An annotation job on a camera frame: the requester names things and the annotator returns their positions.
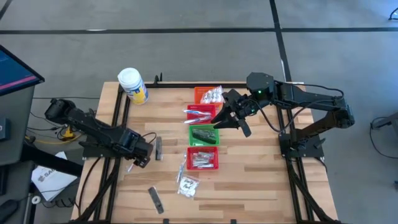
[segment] monitor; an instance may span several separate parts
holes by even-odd
[[[0,45],[0,96],[44,82],[44,78]]]

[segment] concrete floor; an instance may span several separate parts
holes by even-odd
[[[0,0],[0,7],[6,0]],[[386,21],[396,0],[277,0],[282,28],[398,27]],[[0,30],[138,29],[176,27],[273,27],[268,1],[250,0],[13,0]],[[398,32],[284,33],[293,81],[345,91],[356,124],[325,134],[328,177],[338,216],[345,223],[396,223],[398,160],[380,156],[369,139],[369,122],[398,111]],[[0,44],[46,78],[35,96],[89,96],[125,67],[144,80],[164,73],[166,81],[243,81],[251,71],[283,80],[277,40],[261,34],[0,35]],[[75,100],[82,109],[98,100]],[[43,115],[48,100],[35,100]],[[313,112],[315,119],[323,116]],[[48,127],[31,117],[31,127]],[[374,132],[378,148],[398,156],[391,127]],[[67,151],[81,162],[76,144],[42,146]],[[60,198],[73,197],[76,188]],[[35,223],[66,222],[72,210],[39,206]]]

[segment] red basket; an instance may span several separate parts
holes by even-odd
[[[211,119],[209,119],[207,121],[201,121],[201,122],[192,123],[192,124],[210,124],[210,121],[216,116],[216,105],[208,105],[208,104],[188,105],[187,109],[188,110],[195,110],[195,111],[210,112],[211,113],[211,115],[210,115]],[[204,116],[206,116],[206,115],[187,113],[187,120],[200,118],[200,117],[204,117]]]
[[[217,88],[216,86],[206,86],[206,87],[195,87],[195,104],[200,104],[200,100],[203,94],[207,93],[207,91]],[[221,109],[222,103],[210,103],[212,105],[216,105],[218,108]]]
[[[193,166],[193,154],[198,152],[213,152],[214,158],[210,162],[214,165],[209,168],[199,168]],[[187,150],[187,169],[188,170],[217,170],[218,169],[218,148],[217,147],[189,147]]]

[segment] wooden table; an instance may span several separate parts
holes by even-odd
[[[111,123],[118,83],[106,82],[98,105],[97,118]],[[271,130],[260,115],[247,117],[252,135],[245,138],[239,129],[220,129],[219,163],[216,171],[185,171],[184,174],[200,179],[194,199],[177,194],[178,167],[188,147],[188,126],[183,124],[182,112],[193,104],[192,88],[150,88],[149,100],[144,105],[131,105],[127,126],[138,133],[156,132],[163,139],[163,161],[153,160],[145,169],[126,167],[131,161],[123,159],[114,201],[112,222],[115,223],[295,223],[292,197],[285,160],[279,149],[277,133]],[[274,106],[264,108],[270,121],[278,127]],[[295,120],[297,128],[313,122],[310,110],[304,110]],[[85,162],[81,179],[95,159]],[[94,168],[85,189],[82,207],[92,201],[100,184],[103,160]],[[315,159],[303,159],[308,188],[326,213],[337,219],[325,168]],[[78,195],[83,181],[80,182]],[[147,189],[155,186],[165,212],[158,215]],[[305,207],[300,195],[303,218]],[[104,218],[108,196],[105,195],[101,217]],[[73,210],[72,219],[76,218]]]

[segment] green basket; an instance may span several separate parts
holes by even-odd
[[[190,146],[218,146],[220,144],[220,135],[218,134],[218,129],[214,129],[213,125],[214,124],[198,124],[198,125],[189,126],[189,145]],[[209,143],[201,141],[199,139],[195,139],[192,136],[192,130],[194,130],[194,129],[214,131],[216,133],[216,144],[209,144]]]

